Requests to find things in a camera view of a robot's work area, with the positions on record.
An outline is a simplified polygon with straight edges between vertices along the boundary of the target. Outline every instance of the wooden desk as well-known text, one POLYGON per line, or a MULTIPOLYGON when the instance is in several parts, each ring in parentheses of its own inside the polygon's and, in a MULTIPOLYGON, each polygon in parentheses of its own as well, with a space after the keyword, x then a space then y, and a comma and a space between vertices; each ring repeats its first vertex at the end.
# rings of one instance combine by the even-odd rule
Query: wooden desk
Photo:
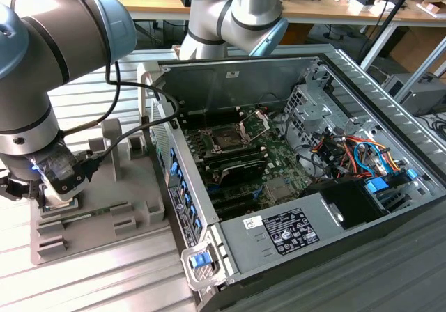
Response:
MULTIPOLYGON (((136 20, 188 20, 189 8, 180 0, 119 0, 136 20)), ((407 1, 408 7, 401 9, 368 56, 361 64, 366 69, 378 55, 398 26, 446 27, 446 19, 435 19, 407 1)), ((348 9, 348 0, 285 0, 283 15, 290 23, 375 25, 378 16, 371 13, 353 14, 348 9)))

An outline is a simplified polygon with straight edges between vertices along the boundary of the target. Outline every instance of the green circuit board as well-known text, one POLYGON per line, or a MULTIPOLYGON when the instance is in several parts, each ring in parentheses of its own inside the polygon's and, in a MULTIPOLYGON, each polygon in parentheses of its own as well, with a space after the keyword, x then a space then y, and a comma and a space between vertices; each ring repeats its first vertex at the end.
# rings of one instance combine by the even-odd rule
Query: green circuit board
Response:
POLYGON ((255 110, 244 114, 250 116, 243 122, 243 131, 251 141, 243 137, 239 123, 184 131, 209 197, 224 220, 296 199, 312 181, 271 120, 258 118, 255 110), (240 161, 234 154, 233 160, 218 164, 217 168, 203 164, 206 157, 218 159, 227 153, 240 153, 240 161), (252 174, 252 178, 243 176, 246 180, 241 183, 223 185, 222 172, 242 164, 242 159, 249 155, 253 157, 249 162, 261 162, 260 173, 252 174))

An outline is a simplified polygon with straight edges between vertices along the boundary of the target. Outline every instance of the power supply label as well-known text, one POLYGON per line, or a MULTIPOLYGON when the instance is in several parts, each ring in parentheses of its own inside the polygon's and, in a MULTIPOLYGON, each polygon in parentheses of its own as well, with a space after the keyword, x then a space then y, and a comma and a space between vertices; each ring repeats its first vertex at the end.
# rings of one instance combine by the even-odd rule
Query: power supply label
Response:
POLYGON ((263 220, 276 250, 281 255, 297 251, 319 241, 301 208, 263 220))

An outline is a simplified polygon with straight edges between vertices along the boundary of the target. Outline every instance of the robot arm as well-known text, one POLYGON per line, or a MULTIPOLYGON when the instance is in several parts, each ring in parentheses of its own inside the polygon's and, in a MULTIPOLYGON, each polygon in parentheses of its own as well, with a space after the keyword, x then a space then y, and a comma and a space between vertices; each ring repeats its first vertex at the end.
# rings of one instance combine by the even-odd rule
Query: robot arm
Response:
POLYGON ((227 42, 249 56, 268 55, 287 26, 280 0, 192 0, 180 59, 222 58, 227 42))
POLYGON ((133 51, 132 19, 117 0, 86 1, 107 33, 107 60, 101 32, 78 0, 0 1, 15 8, 0 4, 0 159, 12 177, 42 180, 67 201, 93 172, 66 148, 47 92, 133 51))

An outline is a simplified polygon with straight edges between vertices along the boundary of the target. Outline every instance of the motherboard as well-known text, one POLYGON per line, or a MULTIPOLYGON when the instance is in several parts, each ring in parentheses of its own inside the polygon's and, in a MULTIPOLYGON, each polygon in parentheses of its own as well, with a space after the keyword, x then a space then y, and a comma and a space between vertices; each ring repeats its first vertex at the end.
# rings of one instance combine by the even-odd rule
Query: motherboard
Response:
POLYGON ((264 109, 188 122, 188 146, 221 220, 292 201, 312 181, 264 109))

